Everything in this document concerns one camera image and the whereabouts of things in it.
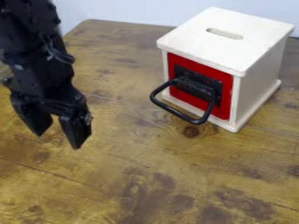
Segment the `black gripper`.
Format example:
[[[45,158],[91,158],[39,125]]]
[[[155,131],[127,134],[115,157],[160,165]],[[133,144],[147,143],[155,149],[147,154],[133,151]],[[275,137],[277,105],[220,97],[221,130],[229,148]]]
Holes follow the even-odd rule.
[[[91,136],[91,113],[83,93],[73,87],[75,59],[69,55],[5,55],[13,76],[4,81],[13,110],[39,137],[52,126],[52,115],[73,150]]]

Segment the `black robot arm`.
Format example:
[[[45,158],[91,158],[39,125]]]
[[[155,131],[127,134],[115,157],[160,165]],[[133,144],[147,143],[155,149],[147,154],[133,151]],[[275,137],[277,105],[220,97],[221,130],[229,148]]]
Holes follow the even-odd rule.
[[[57,117],[76,150],[91,135],[84,94],[72,86],[75,58],[60,34],[52,0],[0,0],[0,62],[13,75],[3,80],[16,114],[36,136]]]

